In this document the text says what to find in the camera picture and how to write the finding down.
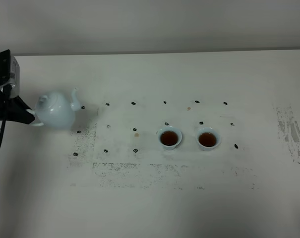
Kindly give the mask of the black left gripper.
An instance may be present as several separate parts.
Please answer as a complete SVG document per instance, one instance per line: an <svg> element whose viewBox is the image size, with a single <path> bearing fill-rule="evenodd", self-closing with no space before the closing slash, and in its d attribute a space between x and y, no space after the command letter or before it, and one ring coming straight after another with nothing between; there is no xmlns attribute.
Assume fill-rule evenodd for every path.
<svg viewBox="0 0 300 238"><path fill-rule="evenodd" d="M9 79L10 68L10 50L0 52L0 86ZM30 124L35 120L35 116L27 110L31 108L19 97L10 98L11 86L6 85L3 92L0 90L0 120L6 118L7 121L13 121L23 124Z"/></svg>

